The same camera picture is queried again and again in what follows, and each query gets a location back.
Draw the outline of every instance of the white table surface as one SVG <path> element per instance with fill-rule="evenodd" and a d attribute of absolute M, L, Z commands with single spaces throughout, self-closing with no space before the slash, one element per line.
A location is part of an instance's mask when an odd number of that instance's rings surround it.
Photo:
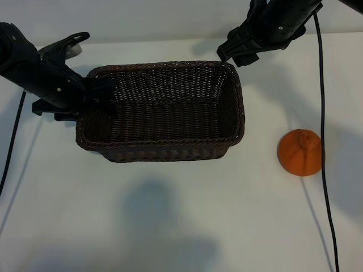
<path fill-rule="evenodd" d="M 83 45 L 68 61 L 217 60 L 223 40 Z M 363 33 L 323 35 L 327 182 L 341 271 L 363 267 Z M 0 271 L 330 271 L 320 173 L 299 178 L 276 148 L 292 129 L 319 133 L 318 45 L 305 35 L 238 69 L 241 143 L 218 160 L 110 163 L 75 142 L 72 122 L 31 113 L 27 95 L 0 198 Z M 0 79 L 0 165 L 21 90 Z"/>

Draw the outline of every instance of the woven pattern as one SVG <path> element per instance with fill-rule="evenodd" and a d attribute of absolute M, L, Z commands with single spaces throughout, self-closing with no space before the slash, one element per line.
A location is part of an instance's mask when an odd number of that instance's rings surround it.
<path fill-rule="evenodd" d="M 217 61 L 105 66 L 116 115 L 84 111 L 77 143 L 113 162 L 222 157 L 243 137 L 242 90 L 234 66 Z"/>

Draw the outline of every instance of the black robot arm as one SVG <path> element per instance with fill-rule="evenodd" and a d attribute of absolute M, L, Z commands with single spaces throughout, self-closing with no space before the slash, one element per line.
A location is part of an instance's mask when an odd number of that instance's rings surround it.
<path fill-rule="evenodd" d="M 233 58 L 238 67 L 259 59 L 257 53 L 285 49 L 305 33 L 305 23 L 322 8 L 322 0 L 252 0 L 247 19 L 230 31 L 217 53 L 222 61 Z M 362 0 L 341 0 L 358 12 Z"/>
<path fill-rule="evenodd" d="M 87 32 L 74 34 L 37 51 L 16 26 L 0 23 L 0 74 L 40 97 L 32 108 L 38 115 L 51 112 L 57 121 L 75 121 L 85 108 L 109 111 L 112 102 L 104 98 L 112 80 L 83 78 L 65 64 L 89 37 Z"/>

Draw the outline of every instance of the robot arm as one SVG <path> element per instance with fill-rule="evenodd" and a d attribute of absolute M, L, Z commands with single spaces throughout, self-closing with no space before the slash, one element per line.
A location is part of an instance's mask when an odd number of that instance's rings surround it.
<path fill-rule="evenodd" d="M 233 58 L 238 67 L 259 59 L 257 53 L 285 49 L 305 33 L 305 23 L 318 12 L 322 0 L 252 0 L 247 19 L 230 31 L 217 53 L 222 61 Z M 341 0 L 362 13 L 362 0 Z"/>

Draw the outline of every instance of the brown wicker basket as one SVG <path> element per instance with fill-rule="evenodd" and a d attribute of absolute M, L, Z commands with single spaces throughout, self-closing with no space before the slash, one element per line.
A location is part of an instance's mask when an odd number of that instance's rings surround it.
<path fill-rule="evenodd" d="M 244 133 L 242 90 L 233 65 L 217 61 L 105 66 L 116 115 L 80 114 L 77 143 L 111 162 L 216 159 Z"/>

